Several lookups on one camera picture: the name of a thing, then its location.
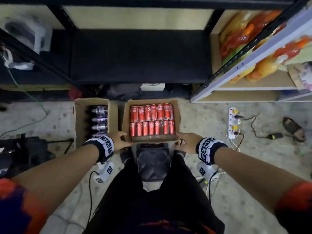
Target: forearm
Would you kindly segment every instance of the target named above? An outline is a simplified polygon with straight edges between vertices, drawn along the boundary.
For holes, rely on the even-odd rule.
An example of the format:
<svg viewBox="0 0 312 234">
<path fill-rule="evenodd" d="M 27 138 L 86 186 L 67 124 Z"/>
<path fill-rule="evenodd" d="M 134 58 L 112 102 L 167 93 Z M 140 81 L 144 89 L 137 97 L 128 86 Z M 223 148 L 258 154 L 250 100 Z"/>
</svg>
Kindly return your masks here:
<svg viewBox="0 0 312 234">
<path fill-rule="evenodd" d="M 229 148 L 217 150 L 214 162 L 268 211 L 294 185 L 306 180 L 259 159 Z"/>
<path fill-rule="evenodd" d="M 12 178 L 33 193 L 52 214 L 96 163 L 99 151 L 85 145 Z"/>
</svg>

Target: box of coca-cola cans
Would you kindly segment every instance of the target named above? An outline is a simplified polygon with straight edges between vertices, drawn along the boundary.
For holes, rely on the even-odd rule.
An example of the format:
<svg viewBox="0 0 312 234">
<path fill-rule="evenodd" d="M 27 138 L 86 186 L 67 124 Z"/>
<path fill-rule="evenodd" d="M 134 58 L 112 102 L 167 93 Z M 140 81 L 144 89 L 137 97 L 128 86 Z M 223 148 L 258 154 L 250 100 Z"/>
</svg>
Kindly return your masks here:
<svg viewBox="0 0 312 234">
<path fill-rule="evenodd" d="M 118 107 L 108 99 L 76 99 L 75 118 L 76 148 L 94 135 L 118 131 Z"/>
<path fill-rule="evenodd" d="M 162 143 L 178 140 L 181 116 L 175 99 L 130 100 L 124 107 L 126 141 Z"/>
</svg>

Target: stained floor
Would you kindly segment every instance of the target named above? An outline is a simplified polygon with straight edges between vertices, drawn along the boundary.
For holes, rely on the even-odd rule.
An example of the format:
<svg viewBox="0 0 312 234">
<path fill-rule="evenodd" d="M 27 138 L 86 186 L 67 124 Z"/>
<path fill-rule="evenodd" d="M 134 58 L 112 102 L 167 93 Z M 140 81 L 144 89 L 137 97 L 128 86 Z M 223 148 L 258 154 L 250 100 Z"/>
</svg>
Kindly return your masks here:
<svg viewBox="0 0 312 234">
<path fill-rule="evenodd" d="M 194 132 L 204 137 L 213 136 L 226 141 L 228 107 L 234 106 L 246 117 L 257 115 L 254 127 L 257 135 L 263 136 L 274 132 L 284 132 L 282 118 L 289 116 L 306 129 L 307 142 L 295 144 L 288 137 L 278 140 L 256 138 L 250 127 L 250 121 L 240 126 L 245 138 L 240 146 L 241 152 L 259 158 L 275 166 L 286 169 L 310 181 L 312 167 L 312 104 L 311 103 L 238 103 L 238 104 L 190 104 L 187 100 L 178 101 L 181 112 L 181 131 Z M 75 119 L 73 102 L 45 102 L 43 106 L 50 113 L 48 117 L 35 125 L 12 132 L 5 138 L 13 138 L 17 133 L 26 136 L 40 136 L 48 141 L 75 137 Z M 36 103 L 13 103 L 8 112 L 0 113 L 0 134 L 24 124 L 41 119 L 42 109 Z M 62 156 L 66 143 L 49 145 L 49 150 Z M 93 208 L 97 206 L 112 178 L 123 168 L 118 155 L 111 158 L 115 169 L 109 180 L 98 185 L 91 183 Z M 196 170 L 199 162 L 196 155 L 187 154 L 186 164 L 195 177 L 200 174 Z M 92 167 L 80 184 L 52 215 L 41 234 L 81 233 L 86 226 L 90 211 L 88 179 Z M 159 184 L 145 184 L 148 190 L 156 189 Z M 212 205 L 216 215 L 225 223 L 226 233 L 254 234 L 286 234 L 273 215 L 267 212 L 244 189 L 227 174 L 220 176 L 212 188 Z"/>
</svg>

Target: hand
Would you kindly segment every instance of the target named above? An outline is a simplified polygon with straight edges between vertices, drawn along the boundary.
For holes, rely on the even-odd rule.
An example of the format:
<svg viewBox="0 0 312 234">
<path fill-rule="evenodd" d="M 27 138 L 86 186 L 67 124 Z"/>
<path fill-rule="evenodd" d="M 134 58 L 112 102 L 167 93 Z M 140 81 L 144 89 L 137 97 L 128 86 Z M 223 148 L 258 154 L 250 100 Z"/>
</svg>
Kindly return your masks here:
<svg viewBox="0 0 312 234">
<path fill-rule="evenodd" d="M 132 145 L 132 143 L 130 142 L 125 142 L 125 141 L 122 141 L 121 140 L 121 136 L 123 135 L 127 135 L 127 133 L 123 132 L 123 131 L 116 131 L 116 132 L 111 132 L 111 133 L 108 133 L 107 136 L 110 137 L 113 142 L 114 142 L 114 150 L 120 150 L 122 148 L 125 148 L 125 147 L 129 147 Z"/>
<path fill-rule="evenodd" d="M 199 141 L 203 139 L 203 137 L 194 133 L 177 133 L 177 135 L 184 140 L 185 144 L 175 145 L 174 149 L 181 150 L 190 154 L 197 154 L 196 145 Z"/>
</svg>

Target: cardboard box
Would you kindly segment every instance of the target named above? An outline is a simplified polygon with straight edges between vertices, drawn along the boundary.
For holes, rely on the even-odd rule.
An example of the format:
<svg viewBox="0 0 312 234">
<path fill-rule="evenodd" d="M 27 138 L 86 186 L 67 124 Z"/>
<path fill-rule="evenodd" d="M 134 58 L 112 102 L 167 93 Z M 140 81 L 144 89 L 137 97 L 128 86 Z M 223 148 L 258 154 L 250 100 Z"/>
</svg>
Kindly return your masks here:
<svg viewBox="0 0 312 234">
<path fill-rule="evenodd" d="M 125 140 L 134 143 L 164 143 L 167 141 L 177 141 L 179 137 L 176 134 L 167 135 L 147 135 L 139 137 L 130 137 L 130 107 L 151 104 L 170 103 L 174 108 L 174 125 L 175 132 L 180 132 L 181 115 L 176 99 L 148 99 L 148 100 L 130 100 L 124 105 L 124 118 L 122 120 L 122 131 L 126 132 Z"/>
<path fill-rule="evenodd" d="M 88 113 L 89 106 L 108 106 L 107 127 L 108 132 L 118 131 L 118 107 L 117 104 L 103 98 L 79 98 L 75 100 L 76 118 L 76 148 L 79 148 L 90 137 L 91 118 Z"/>
</svg>

